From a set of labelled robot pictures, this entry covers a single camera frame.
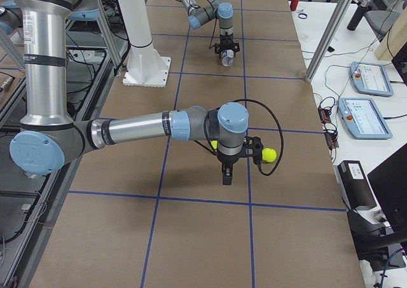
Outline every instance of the white metal pole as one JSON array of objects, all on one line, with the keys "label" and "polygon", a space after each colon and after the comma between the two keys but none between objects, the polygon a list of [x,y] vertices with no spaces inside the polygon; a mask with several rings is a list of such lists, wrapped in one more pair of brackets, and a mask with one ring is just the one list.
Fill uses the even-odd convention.
[{"label": "white metal pole", "polygon": [[154,49],[144,0],[119,0],[128,38],[132,45],[124,85],[160,86],[167,84],[170,57]]}]

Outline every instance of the blue tape grid line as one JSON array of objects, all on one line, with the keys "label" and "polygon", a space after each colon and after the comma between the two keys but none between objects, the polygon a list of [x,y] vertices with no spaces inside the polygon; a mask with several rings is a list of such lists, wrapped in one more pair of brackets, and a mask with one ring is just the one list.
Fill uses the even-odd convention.
[{"label": "blue tape grid line", "polygon": [[[187,34],[186,41],[185,41],[183,61],[182,61],[182,64],[181,64],[181,72],[180,72],[180,76],[179,76],[179,79],[178,79],[178,86],[177,86],[177,92],[176,92],[176,98],[175,98],[175,101],[174,101],[173,110],[175,110],[176,107],[177,107],[179,89],[181,87],[181,80],[183,78],[183,69],[184,69],[185,58],[186,58],[186,50],[188,48],[189,35],[190,35],[190,28],[188,27],[188,34]],[[153,241],[155,221],[156,221],[156,216],[157,216],[157,212],[158,212],[158,206],[159,206],[159,203],[160,203],[160,195],[161,195],[161,190],[162,190],[162,186],[163,186],[165,167],[167,165],[167,157],[168,157],[169,147],[170,147],[170,137],[168,137],[168,139],[167,139],[167,147],[165,148],[163,167],[162,167],[161,177],[160,177],[160,185],[158,186],[158,191],[157,191],[156,203],[155,203],[154,214],[153,214],[153,221],[151,223],[150,235],[149,235],[149,239],[148,239],[148,246],[147,246],[146,258],[145,258],[145,261],[144,261],[144,268],[143,268],[143,271],[142,271],[142,278],[141,278],[140,288],[144,288],[144,283],[145,283],[145,280],[146,280],[148,259],[149,259],[150,250],[151,250],[151,243]]]},{"label": "blue tape grid line", "polygon": [[98,191],[78,191],[70,190],[68,193],[74,195],[92,195],[92,196],[112,196],[112,197],[125,197],[125,198],[138,198],[138,199],[152,199],[152,200],[165,200],[165,201],[181,201],[181,202],[196,202],[196,203],[214,203],[223,205],[243,205],[252,207],[268,207],[273,209],[291,209],[291,210],[321,210],[325,212],[346,212],[346,209],[339,209],[334,207],[306,207],[301,205],[284,205],[284,204],[270,204],[270,203],[256,203],[256,202],[239,202],[239,201],[227,201],[227,200],[210,200],[210,199],[198,199],[198,198],[179,198],[168,196],[149,196],[149,195],[137,195],[126,193],[108,193]]},{"label": "blue tape grid line", "polygon": [[[240,0],[240,16],[242,20],[242,61],[243,61],[243,82],[244,82],[244,98],[247,98],[246,87],[246,62],[245,62],[245,48],[244,48],[244,16],[243,16],[243,0]],[[251,277],[252,288],[256,288],[256,272],[254,269],[254,238],[253,238],[253,209],[252,209],[252,189],[251,189],[251,176],[250,176],[250,159],[246,159],[247,164],[247,191],[249,199],[249,232],[250,232],[250,258],[251,258]]]},{"label": "blue tape grid line", "polygon": [[[158,4],[146,4],[147,7],[163,7],[163,8],[184,8],[184,6],[178,5],[158,5]],[[233,10],[241,10],[241,11],[269,11],[272,13],[291,13],[289,10],[255,10],[250,8],[233,8]]]},{"label": "blue tape grid line", "polygon": [[[176,8],[183,8],[180,6],[162,6],[162,7],[176,7]],[[177,85],[177,91],[176,91],[176,97],[174,101],[174,109],[176,109],[177,106],[177,101],[179,97],[179,92],[181,88],[181,81],[182,81],[182,76],[183,74],[185,75],[202,75],[202,76],[222,76],[222,77],[241,77],[244,79],[244,95],[245,98],[247,97],[247,87],[246,87],[246,79],[247,78],[271,78],[271,79],[301,79],[301,78],[284,78],[284,77],[260,77],[260,76],[246,76],[245,75],[245,56],[244,56],[244,30],[243,30],[243,9],[240,10],[240,13],[242,15],[242,58],[243,58],[243,70],[244,70],[244,75],[243,76],[230,76],[230,75],[217,75],[217,74],[200,74],[200,73],[187,73],[183,72],[184,69],[184,63],[186,59],[186,51],[188,49],[188,40],[190,36],[190,28],[188,28],[188,34],[186,36],[183,35],[171,35],[171,34],[161,34],[162,36],[181,36],[181,37],[186,37],[186,42],[185,42],[185,48],[184,48],[184,53],[183,53],[183,61],[181,64],[181,71],[180,72],[171,72],[171,74],[179,74],[179,81]],[[268,10],[250,10],[250,11],[268,11]],[[206,36],[194,36],[196,38],[209,38]],[[267,41],[292,41],[292,40],[279,40],[279,39],[250,39],[250,40],[267,40]],[[267,130],[267,131],[277,131],[273,129],[265,129],[265,128],[250,128],[251,130]],[[285,130],[287,132],[302,132],[300,130]],[[323,134],[322,132],[307,132],[304,131],[304,133],[313,133],[313,134]],[[147,269],[148,269],[148,261],[149,261],[149,255],[151,252],[151,246],[153,242],[153,235],[154,235],[154,229],[155,229],[155,222],[156,222],[156,217],[158,213],[158,208],[159,208],[159,203],[160,200],[170,200],[170,201],[182,201],[182,202],[197,202],[197,203],[216,203],[216,204],[225,204],[225,205],[243,205],[243,206],[248,206],[249,209],[249,229],[250,229],[250,246],[251,246],[251,273],[252,273],[252,288],[256,287],[256,282],[255,282],[255,269],[254,269],[254,237],[253,237],[253,221],[252,221],[252,207],[268,207],[268,208],[280,208],[280,209],[301,209],[301,210],[323,210],[323,211],[331,211],[331,212],[345,212],[345,209],[335,209],[335,208],[324,208],[324,207],[302,207],[302,206],[293,206],[293,205],[274,205],[274,204],[266,204],[266,203],[253,203],[252,202],[252,194],[251,194],[251,175],[250,175],[250,163],[249,160],[247,160],[247,185],[248,185],[248,195],[249,195],[249,202],[233,202],[233,201],[223,201],[223,200],[204,200],[204,199],[196,199],[196,198],[176,198],[176,197],[167,197],[167,196],[161,196],[161,190],[163,186],[163,179],[164,179],[164,173],[165,173],[165,168],[167,165],[167,158],[168,158],[168,153],[169,153],[169,144],[170,144],[170,137],[167,140],[167,145],[166,145],[166,150],[165,150],[165,155],[163,158],[163,166],[162,166],[162,172],[160,176],[160,183],[158,186],[158,191],[156,196],[149,196],[149,195],[136,195],[136,194],[125,194],[125,193],[106,193],[106,192],[94,192],[94,191],[70,191],[69,193],[71,194],[82,194],[82,195],[100,195],[100,196],[118,196],[118,197],[129,197],[129,198],[139,198],[139,199],[150,199],[150,200],[155,200],[155,209],[153,213],[153,219],[151,222],[151,228],[150,228],[150,234],[149,234],[149,240],[148,240],[148,246],[147,246],[147,251],[146,251],[146,257],[144,260],[144,268],[142,272],[142,279],[140,283],[140,288],[144,288],[145,280],[146,280],[146,274],[147,274]]]}]

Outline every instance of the silver arm segment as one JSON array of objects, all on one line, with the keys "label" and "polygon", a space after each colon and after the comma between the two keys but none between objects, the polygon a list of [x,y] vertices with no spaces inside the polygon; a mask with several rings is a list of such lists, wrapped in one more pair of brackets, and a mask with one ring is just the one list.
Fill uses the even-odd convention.
[{"label": "silver arm segment", "polygon": [[[99,12],[98,2],[15,2],[23,14],[27,115],[21,120],[22,132],[11,141],[10,155],[24,171],[46,175],[106,145],[171,136],[180,141],[217,140],[217,153],[214,154],[222,163],[224,184],[230,184],[233,164],[239,158],[253,156],[246,153],[246,149],[251,148],[244,146],[249,114],[244,106],[236,102],[210,111],[194,106],[124,120],[73,122],[66,110],[65,20],[74,13],[77,13],[74,18],[80,20],[96,20],[97,14],[93,13]],[[184,0],[184,3],[192,4],[191,17],[200,16],[203,9],[194,7],[193,0]],[[233,8],[222,0],[212,0],[212,3],[210,8],[206,8],[209,11],[205,13],[206,21],[216,14],[221,24],[220,45],[225,41],[229,43],[218,46],[218,50],[230,50],[228,47],[233,44]]]}]

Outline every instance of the metal pole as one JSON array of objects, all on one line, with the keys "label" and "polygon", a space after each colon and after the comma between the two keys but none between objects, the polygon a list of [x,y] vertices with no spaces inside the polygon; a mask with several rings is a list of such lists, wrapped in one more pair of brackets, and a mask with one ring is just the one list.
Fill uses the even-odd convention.
[{"label": "metal pole", "polygon": [[97,0],[97,2],[99,7],[99,17],[97,19],[97,25],[99,26],[100,32],[102,33],[103,40],[106,44],[107,50],[109,51],[110,57],[112,58],[114,66],[119,67],[121,62],[120,53],[110,31],[109,24],[104,13],[102,1]]},{"label": "metal pole", "polygon": [[312,57],[310,65],[305,73],[305,81],[310,83],[317,72],[326,50],[328,49],[328,46],[331,43],[333,36],[335,35],[336,30],[338,29],[338,26],[341,23],[343,16],[345,15],[351,2],[352,0],[339,0],[338,4],[336,5],[335,10],[332,13],[332,17],[328,22],[325,32],[321,37],[321,41],[319,41],[315,54]]},{"label": "metal pole", "polygon": [[23,55],[20,51],[15,47],[14,43],[11,42],[10,38],[0,30],[0,46],[3,48],[4,51],[13,59],[16,63],[17,67],[21,70],[25,69],[25,64],[23,60]]}]

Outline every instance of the label sticker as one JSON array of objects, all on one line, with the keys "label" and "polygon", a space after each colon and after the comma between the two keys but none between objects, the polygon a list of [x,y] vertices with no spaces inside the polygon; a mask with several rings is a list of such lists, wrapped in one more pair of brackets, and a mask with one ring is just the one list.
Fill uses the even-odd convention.
[{"label": "label sticker", "polygon": [[349,163],[350,173],[355,180],[363,180],[361,167],[357,163]]},{"label": "label sticker", "polygon": [[24,44],[34,45],[36,44],[36,37],[34,33],[35,18],[34,16],[23,16],[23,29],[24,29]]}]

